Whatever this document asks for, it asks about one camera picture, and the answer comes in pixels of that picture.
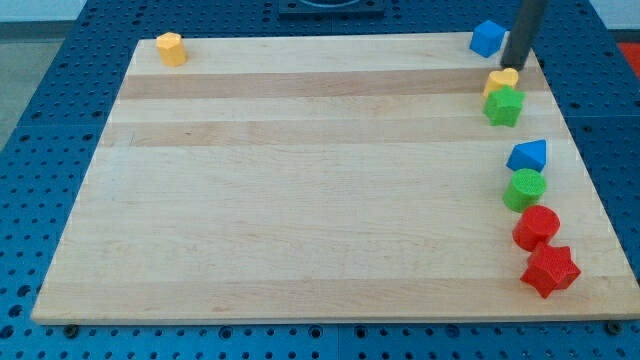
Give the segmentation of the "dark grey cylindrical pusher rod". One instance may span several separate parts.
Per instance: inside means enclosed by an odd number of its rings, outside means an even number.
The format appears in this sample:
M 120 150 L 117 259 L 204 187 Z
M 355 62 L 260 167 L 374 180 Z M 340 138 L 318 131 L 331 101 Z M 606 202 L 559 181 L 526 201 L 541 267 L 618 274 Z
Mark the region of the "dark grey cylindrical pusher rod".
M 522 0 L 509 33 L 500 65 L 520 71 L 528 59 L 549 0 Z

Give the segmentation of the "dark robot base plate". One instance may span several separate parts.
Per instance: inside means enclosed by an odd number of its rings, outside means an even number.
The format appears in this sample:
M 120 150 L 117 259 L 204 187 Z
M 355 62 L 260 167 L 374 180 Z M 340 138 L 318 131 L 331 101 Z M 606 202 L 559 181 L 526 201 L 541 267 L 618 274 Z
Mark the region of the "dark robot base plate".
M 386 0 L 277 0 L 283 17 L 309 15 L 380 15 Z

